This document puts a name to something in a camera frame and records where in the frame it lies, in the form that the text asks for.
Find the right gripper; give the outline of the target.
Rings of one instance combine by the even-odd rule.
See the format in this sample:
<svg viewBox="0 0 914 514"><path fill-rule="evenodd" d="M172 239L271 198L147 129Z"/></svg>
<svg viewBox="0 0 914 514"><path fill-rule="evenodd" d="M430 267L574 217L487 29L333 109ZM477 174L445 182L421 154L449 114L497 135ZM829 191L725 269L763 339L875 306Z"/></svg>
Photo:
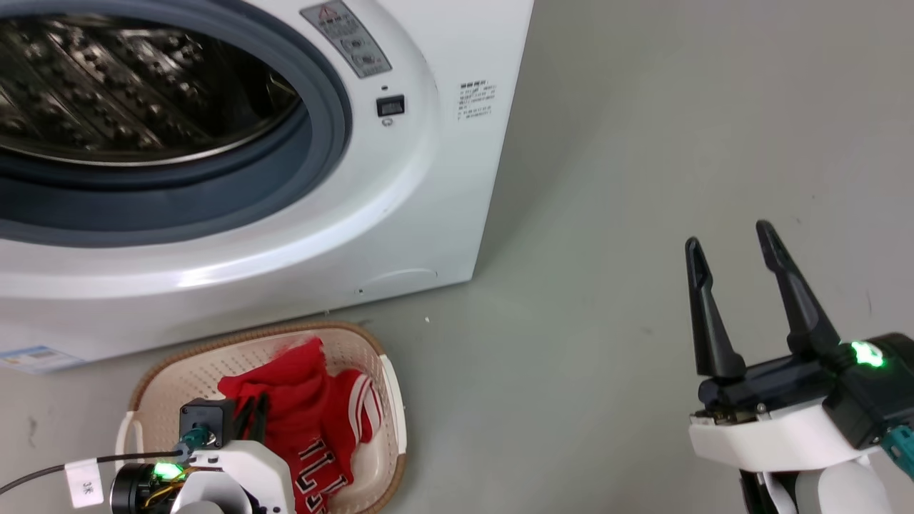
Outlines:
<svg viewBox="0 0 914 514"><path fill-rule="evenodd" d="M735 352L713 296L713 274L698 238L685 243L695 370L709 377L698 399L708 412L737 413L821 400L823 410L855 448L875 445L895 427L914 430L914 339L885 334L843 341L799 267L766 219L756 222L758 244L774 274L794 355L748 370Z"/></svg>

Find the grey rubber door gasket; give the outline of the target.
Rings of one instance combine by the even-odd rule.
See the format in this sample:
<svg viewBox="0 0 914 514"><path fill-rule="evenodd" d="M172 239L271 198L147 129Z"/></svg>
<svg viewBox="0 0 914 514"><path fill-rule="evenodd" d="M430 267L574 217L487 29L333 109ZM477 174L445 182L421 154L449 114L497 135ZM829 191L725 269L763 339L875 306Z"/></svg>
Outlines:
<svg viewBox="0 0 914 514"><path fill-rule="evenodd" d="M301 106L255 142L159 166L88 166L0 151L0 241L64 248L183 243L271 217L343 158L351 101L307 36L251 0L0 0L0 17L100 14L182 27L261 59Z"/></svg>

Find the grey warning label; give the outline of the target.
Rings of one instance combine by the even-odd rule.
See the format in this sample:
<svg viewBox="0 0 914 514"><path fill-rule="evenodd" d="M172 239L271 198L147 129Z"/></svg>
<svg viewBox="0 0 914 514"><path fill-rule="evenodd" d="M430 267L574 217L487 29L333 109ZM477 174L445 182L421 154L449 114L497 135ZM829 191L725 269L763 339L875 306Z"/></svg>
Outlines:
<svg viewBox="0 0 914 514"><path fill-rule="evenodd" d="M343 0L314 4L299 13L333 45L360 79L392 71L378 42Z"/></svg>

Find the small printed text label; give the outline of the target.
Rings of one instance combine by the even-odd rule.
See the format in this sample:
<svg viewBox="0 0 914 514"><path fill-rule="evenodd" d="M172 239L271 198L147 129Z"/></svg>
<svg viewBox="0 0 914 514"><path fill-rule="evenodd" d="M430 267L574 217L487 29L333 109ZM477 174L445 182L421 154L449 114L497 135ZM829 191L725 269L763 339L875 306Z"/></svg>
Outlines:
<svg viewBox="0 0 914 514"><path fill-rule="evenodd" d="M476 119L492 114L497 91L497 85L487 79L461 84L456 102L457 120Z"/></svg>

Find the red jersey garment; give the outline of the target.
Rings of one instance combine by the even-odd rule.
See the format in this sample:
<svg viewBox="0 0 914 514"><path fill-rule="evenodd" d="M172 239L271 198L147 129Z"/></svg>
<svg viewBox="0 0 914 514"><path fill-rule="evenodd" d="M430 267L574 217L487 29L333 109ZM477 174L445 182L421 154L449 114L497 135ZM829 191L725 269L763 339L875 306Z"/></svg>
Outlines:
<svg viewBox="0 0 914 514"><path fill-rule="evenodd" d="M383 407L368 374L326 367L323 341L284 349L261 367L220 378L219 393L243 403L267 398L264 445L291 473L296 514L327 514L333 496L352 485L353 455L381 426Z"/></svg>

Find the cream plastic laundry basket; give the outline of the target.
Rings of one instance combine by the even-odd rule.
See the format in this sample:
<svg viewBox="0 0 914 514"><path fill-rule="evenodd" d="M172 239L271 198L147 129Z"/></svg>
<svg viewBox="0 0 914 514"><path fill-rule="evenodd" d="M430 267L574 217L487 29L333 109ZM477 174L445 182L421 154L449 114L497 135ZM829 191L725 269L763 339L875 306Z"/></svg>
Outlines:
<svg viewBox="0 0 914 514"><path fill-rule="evenodd" d="M397 373L385 348L362 326L342 321L288 322L219 336L164 359L134 388L115 452L164 451L176 442L179 409L196 398L219 399L216 384L270 361L284 349L319 338L327 368L356 368L376 385L384 417L378 435L353 458L355 483L330 503L328 514L379 514L394 498L407 468L407 417Z"/></svg>

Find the round filter cover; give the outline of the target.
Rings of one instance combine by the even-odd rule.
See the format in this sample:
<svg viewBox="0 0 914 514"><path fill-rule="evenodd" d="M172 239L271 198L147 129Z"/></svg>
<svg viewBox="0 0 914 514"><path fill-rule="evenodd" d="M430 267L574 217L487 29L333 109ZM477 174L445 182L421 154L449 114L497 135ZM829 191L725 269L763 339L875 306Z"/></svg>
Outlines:
<svg viewBox="0 0 914 514"><path fill-rule="evenodd" d="M408 268L393 272L383 273L368 279L356 287L360 296L400 296L408 295L431 288L437 283L438 274L427 268Z"/></svg>

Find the stainless steel washing machine drum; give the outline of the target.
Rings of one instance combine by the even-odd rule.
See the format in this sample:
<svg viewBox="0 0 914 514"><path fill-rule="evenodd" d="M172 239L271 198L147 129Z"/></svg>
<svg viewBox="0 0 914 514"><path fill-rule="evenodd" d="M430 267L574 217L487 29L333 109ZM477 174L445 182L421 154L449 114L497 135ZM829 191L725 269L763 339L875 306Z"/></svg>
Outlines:
<svg viewBox="0 0 914 514"><path fill-rule="evenodd" d="M100 14L0 17L0 151L171 165L267 136L301 106L254 55L182 27Z"/></svg>

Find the white front-load washing machine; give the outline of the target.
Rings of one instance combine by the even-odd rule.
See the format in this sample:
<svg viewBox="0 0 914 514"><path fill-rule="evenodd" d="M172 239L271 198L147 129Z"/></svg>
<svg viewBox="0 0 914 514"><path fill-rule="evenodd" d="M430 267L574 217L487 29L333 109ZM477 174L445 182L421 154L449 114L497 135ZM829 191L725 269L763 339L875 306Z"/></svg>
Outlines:
<svg viewBox="0 0 914 514"><path fill-rule="evenodd" d="M471 279L535 0L343 0L393 67L366 79L300 16L327 1L251 0L345 85L351 133L331 175L271 217L183 243L0 241L0 351L89 363L387 299L356 287L401 269L437 272L425 290ZM480 79L498 87L493 113L458 121L460 85ZM379 118L376 99L395 95L405 113Z"/></svg>

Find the blue energy label sticker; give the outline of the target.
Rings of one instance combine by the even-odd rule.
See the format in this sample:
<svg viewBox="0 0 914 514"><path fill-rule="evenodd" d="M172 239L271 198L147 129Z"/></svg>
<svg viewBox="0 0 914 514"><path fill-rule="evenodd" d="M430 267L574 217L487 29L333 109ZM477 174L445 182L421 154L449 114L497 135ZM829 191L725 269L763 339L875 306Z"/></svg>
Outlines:
<svg viewBox="0 0 914 514"><path fill-rule="evenodd" d="M31 347L0 351L0 366L30 374L44 374L78 366L83 361L58 349Z"/></svg>

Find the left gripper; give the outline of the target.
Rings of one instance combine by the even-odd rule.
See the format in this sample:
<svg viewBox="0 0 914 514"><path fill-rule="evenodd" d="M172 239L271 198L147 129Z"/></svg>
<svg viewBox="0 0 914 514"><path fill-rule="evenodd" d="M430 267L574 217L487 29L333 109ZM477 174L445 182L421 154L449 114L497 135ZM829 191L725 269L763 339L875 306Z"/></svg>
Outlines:
<svg viewBox="0 0 914 514"><path fill-rule="evenodd" d="M209 427L209 444L201 450L222 448L231 441L232 400L192 400L179 409L176 442L171 450L128 453L116 459L118 470L111 484L112 514L170 514L187 475L194 470L189 459L176 451L181 435L193 426ZM266 439L270 397L262 393L254 409L254 400L246 400L234 417L234 439L243 440L253 412L253 439Z"/></svg>

